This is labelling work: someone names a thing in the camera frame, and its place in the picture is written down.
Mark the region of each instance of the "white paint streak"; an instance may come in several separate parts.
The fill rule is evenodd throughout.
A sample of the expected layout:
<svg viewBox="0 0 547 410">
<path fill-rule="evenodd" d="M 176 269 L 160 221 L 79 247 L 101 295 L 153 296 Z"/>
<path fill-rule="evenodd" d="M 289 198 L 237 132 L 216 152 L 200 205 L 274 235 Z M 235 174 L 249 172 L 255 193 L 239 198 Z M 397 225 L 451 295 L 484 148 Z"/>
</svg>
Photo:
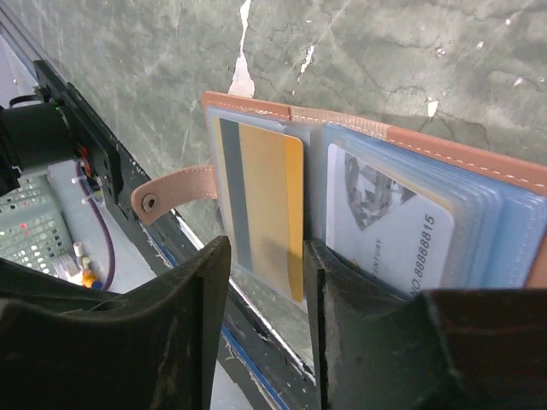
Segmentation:
<svg viewBox="0 0 547 410">
<path fill-rule="evenodd" d="M 140 167 L 140 165 L 135 160 L 131 160 L 131 165 L 133 165 L 137 169 L 138 173 L 140 173 L 144 177 L 146 176 L 146 172 L 143 170 L 143 168 Z"/>
<path fill-rule="evenodd" d="M 190 105 L 190 114 L 194 112 L 194 109 L 197 107 L 197 100 L 193 100 Z"/>
<path fill-rule="evenodd" d="M 178 13 L 178 16 L 177 16 L 177 28 L 174 31 L 174 36 L 175 37 L 179 36 L 180 14 L 181 14 L 181 12 L 182 12 L 182 0 L 180 0 L 180 2 L 179 2 L 179 13 Z"/>
<path fill-rule="evenodd" d="M 224 334 L 222 334 L 222 337 L 224 337 L 224 340 L 226 341 L 226 345 L 230 344 L 230 342 L 228 341 L 226 336 L 224 336 Z M 264 400 L 266 400 L 268 405 L 271 408 L 279 408 L 279 406 L 277 405 L 277 403 L 275 402 L 273 397 L 270 395 L 269 391 L 267 391 L 266 388 L 264 387 L 264 384 L 256 376 L 255 371 L 250 368 L 247 361 L 245 361 L 235 349 L 230 350 L 230 354 L 234 354 L 235 356 L 237 356 L 238 360 L 241 362 L 241 364 L 243 364 L 243 366 L 245 366 L 245 368 L 249 372 L 250 379 L 255 384 L 255 386 L 258 388 L 258 391 L 260 391 L 260 393 L 262 394 L 262 396 L 264 397 Z"/>
<path fill-rule="evenodd" d="M 427 102 L 427 116 L 429 118 L 432 118 L 435 116 L 435 113 L 437 113 L 438 108 L 438 101 L 437 100 L 431 100 Z"/>
<path fill-rule="evenodd" d="M 285 351 L 289 354 L 289 356 L 292 358 L 293 363 L 292 366 L 295 368 L 295 370 L 298 371 L 298 373 L 303 376 L 307 377 L 313 384 L 315 384 L 315 375 L 311 373 L 307 368 L 304 366 L 303 360 L 298 356 L 298 354 L 287 344 L 285 339 L 281 337 L 281 335 L 272 327 L 270 322 L 264 318 L 260 310 L 250 301 L 249 297 L 239 288 L 238 284 L 235 283 L 235 281 L 230 277 L 230 285 L 233 287 L 233 289 L 238 292 L 239 296 L 244 300 L 244 302 L 249 306 L 249 309 L 252 310 L 253 314 L 262 322 L 264 326 L 269 330 L 272 337 L 276 338 L 278 343 L 285 349 Z"/>
<path fill-rule="evenodd" d="M 235 353 L 235 349 L 233 348 L 233 346 L 230 344 L 230 342 L 228 342 L 228 340 L 226 339 L 226 350 L 228 351 L 228 353 L 230 354 L 229 357 L 226 357 L 224 359 L 224 361 L 229 361 L 229 360 L 232 360 L 232 359 L 235 359 L 236 358 L 236 353 Z"/>
<path fill-rule="evenodd" d="M 518 79 L 515 80 L 515 82 L 513 83 L 513 87 L 518 87 L 519 85 L 521 85 L 522 83 L 524 83 L 524 79 L 522 77 L 519 77 Z"/>
<path fill-rule="evenodd" d="M 194 245 L 197 250 L 202 249 L 204 246 L 203 242 L 199 239 L 199 237 L 197 237 L 194 231 L 190 229 L 190 227 L 186 224 L 185 220 L 183 220 L 174 209 L 171 209 L 171 214 L 173 214 L 177 218 L 180 230 L 188 237 L 188 239 L 190 239 L 192 245 Z"/>
<path fill-rule="evenodd" d="M 441 57 L 446 56 L 446 48 L 445 47 L 439 47 L 438 49 L 436 49 L 435 50 L 435 56 L 437 58 L 441 58 Z"/>
<path fill-rule="evenodd" d="M 309 64 L 311 64 L 311 62 L 314 60 L 314 51 L 315 51 L 315 45 L 310 44 L 306 51 L 306 60 L 304 60 L 304 63 L 302 64 L 302 66 L 300 66 L 300 75 L 306 72 L 306 70 L 309 67 Z"/>
<path fill-rule="evenodd" d="M 184 140 L 182 141 L 182 153 L 181 153 L 180 156 L 185 155 L 186 141 L 188 140 L 188 134 L 189 133 L 190 133 L 190 127 L 186 128 L 185 137 L 184 137 Z"/>
<path fill-rule="evenodd" d="M 160 258 L 163 262 L 163 265 L 165 265 L 166 267 L 172 268 L 173 265 L 171 265 L 171 263 L 168 261 L 168 258 L 166 258 L 163 252 L 158 248 L 158 246 L 152 239 L 152 236 L 150 235 L 150 233 L 146 230 L 146 228 L 144 228 L 143 224 L 141 224 L 140 222 L 139 222 L 139 225 L 140 225 L 140 229 L 142 229 L 144 234 L 146 235 L 146 240 L 148 241 L 148 244 L 156 250 L 157 252 L 156 258 Z"/>
<path fill-rule="evenodd" d="M 245 3 L 243 3 L 241 9 L 239 9 L 243 32 L 241 34 L 241 40 L 239 40 L 239 56 L 236 60 L 236 68 L 233 72 L 232 83 L 228 89 L 228 94 L 252 98 L 255 96 L 255 82 L 250 77 L 247 59 L 245 58 L 245 54 L 243 52 L 245 35 L 247 34 L 247 28 L 249 27 L 250 2 L 251 0 L 245 0 Z"/>
</svg>

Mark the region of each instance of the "black metal frame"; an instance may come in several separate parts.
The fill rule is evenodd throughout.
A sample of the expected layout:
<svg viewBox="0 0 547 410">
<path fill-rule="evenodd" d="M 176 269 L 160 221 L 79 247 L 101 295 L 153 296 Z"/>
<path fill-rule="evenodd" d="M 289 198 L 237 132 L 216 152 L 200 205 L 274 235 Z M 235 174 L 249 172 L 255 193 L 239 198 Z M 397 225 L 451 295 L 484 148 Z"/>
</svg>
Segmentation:
<svg viewBox="0 0 547 410">
<path fill-rule="evenodd" d="M 37 74 L 43 92 L 49 92 L 51 97 L 63 101 L 67 108 L 73 110 L 84 134 L 82 142 L 88 150 L 90 162 L 105 188 L 103 192 L 107 209 L 152 270 L 157 275 L 165 273 L 168 266 L 162 258 L 157 257 L 157 248 L 150 243 L 131 208 L 132 191 L 149 181 L 148 175 L 78 91 L 50 65 L 41 46 L 2 0 L 0 34 L 9 41 L 29 71 Z M 190 238 L 180 230 L 178 218 L 176 213 L 169 213 L 153 226 L 147 227 L 148 233 L 172 256 L 176 264 L 188 260 L 197 252 Z M 242 388 L 253 408 L 264 408 L 267 401 L 276 403 L 280 408 L 317 408 L 313 373 L 294 352 L 287 350 L 270 329 L 240 290 L 231 284 L 226 300 L 223 337 L 232 346 L 221 343 L 219 358 L 235 355 L 239 360 L 221 360 L 221 364 Z M 232 354 L 233 346 L 236 347 L 235 354 Z M 259 372 L 260 377 L 250 375 L 250 372 Z"/>
</svg>

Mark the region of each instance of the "gold card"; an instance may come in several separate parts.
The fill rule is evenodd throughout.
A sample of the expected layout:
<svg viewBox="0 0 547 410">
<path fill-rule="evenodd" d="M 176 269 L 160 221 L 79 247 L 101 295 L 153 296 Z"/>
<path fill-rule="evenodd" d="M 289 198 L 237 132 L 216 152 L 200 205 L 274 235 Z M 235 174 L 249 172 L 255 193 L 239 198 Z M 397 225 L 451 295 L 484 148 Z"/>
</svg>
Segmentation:
<svg viewBox="0 0 547 410">
<path fill-rule="evenodd" d="M 232 258 L 274 290 L 303 299 L 303 143 L 213 119 L 219 204 Z"/>
</svg>

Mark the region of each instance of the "card magnetic stripe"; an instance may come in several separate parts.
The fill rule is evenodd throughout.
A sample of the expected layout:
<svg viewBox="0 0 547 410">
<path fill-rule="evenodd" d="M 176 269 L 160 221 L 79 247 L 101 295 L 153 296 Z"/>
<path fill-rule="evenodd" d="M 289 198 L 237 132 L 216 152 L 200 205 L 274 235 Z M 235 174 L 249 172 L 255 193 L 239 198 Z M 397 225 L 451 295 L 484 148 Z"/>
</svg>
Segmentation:
<svg viewBox="0 0 547 410">
<path fill-rule="evenodd" d="M 247 217 L 247 198 L 241 159 L 241 145 L 239 141 L 238 123 L 220 119 L 221 140 L 224 162 L 226 163 L 227 194 L 230 202 L 231 218 L 234 239 L 237 244 L 236 255 L 242 266 L 252 271 L 252 257 L 250 251 L 249 221 Z"/>
</svg>

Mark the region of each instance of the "white card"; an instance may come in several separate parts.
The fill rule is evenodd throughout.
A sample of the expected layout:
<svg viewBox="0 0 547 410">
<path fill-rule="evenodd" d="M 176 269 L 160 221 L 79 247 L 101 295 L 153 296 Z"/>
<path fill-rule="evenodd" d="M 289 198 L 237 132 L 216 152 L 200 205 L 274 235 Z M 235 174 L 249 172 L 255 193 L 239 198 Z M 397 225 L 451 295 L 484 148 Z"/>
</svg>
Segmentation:
<svg viewBox="0 0 547 410">
<path fill-rule="evenodd" d="M 437 288 L 454 218 L 416 191 L 331 144 L 326 246 L 407 296 Z"/>
</svg>

